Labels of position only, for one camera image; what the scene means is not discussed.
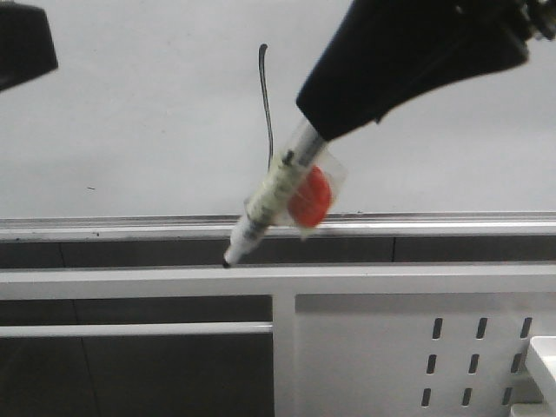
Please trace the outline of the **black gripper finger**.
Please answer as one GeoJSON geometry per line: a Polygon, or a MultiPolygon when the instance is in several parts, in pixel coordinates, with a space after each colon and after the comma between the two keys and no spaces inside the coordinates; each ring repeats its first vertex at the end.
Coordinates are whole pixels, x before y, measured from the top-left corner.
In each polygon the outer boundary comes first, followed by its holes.
{"type": "Polygon", "coordinates": [[[528,59],[522,1],[354,1],[296,104],[327,141],[528,59]]]}
{"type": "Polygon", "coordinates": [[[1,91],[57,68],[46,11],[35,5],[1,2],[1,91]]]}

